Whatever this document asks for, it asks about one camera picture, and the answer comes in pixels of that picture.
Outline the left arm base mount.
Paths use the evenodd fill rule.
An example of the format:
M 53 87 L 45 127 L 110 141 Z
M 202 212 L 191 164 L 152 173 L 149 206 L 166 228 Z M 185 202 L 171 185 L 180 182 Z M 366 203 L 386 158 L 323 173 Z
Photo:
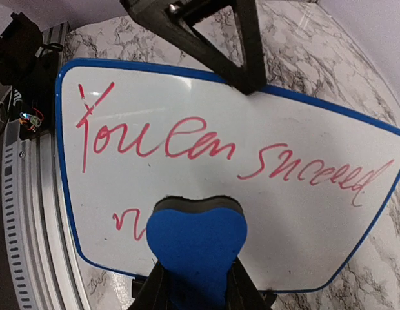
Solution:
M 53 90 L 48 90 L 39 98 L 32 99 L 14 89 L 14 102 L 9 122 L 17 121 L 21 140 L 34 140 L 52 130 L 54 105 Z

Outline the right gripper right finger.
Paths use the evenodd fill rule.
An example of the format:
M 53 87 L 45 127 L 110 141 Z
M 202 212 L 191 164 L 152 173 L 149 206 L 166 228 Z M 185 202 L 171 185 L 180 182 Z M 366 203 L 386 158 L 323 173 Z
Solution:
M 227 276 L 227 309 L 271 309 L 274 294 L 261 294 L 250 279 L 239 258 L 236 258 Z

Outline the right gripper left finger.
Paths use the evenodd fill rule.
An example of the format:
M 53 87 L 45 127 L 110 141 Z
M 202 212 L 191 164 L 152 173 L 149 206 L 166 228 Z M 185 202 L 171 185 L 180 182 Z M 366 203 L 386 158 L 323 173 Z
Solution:
M 167 272 L 161 263 L 157 262 L 128 309 L 169 308 Z

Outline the small blue-framed whiteboard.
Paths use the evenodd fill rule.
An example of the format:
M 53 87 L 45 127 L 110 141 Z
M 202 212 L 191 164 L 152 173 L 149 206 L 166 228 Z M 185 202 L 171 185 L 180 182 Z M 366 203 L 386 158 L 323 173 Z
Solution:
M 240 259 L 258 289 L 312 292 L 347 264 L 400 180 L 400 129 L 211 72 L 75 59 L 55 83 L 65 206 L 78 255 L 146 276 L 146 225 L 165 196 L 225 195 L 248 226 Z

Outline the blue whiteboard eraser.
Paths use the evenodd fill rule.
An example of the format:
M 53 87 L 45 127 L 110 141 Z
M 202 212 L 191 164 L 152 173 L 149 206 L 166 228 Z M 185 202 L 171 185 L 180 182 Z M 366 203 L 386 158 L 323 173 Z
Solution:
M 167 273 L 171 303 L 178 309 L 224 309 L 228 272 L 246 235 L 243 209 L 228 196 L 158 201 L 146 239 Z

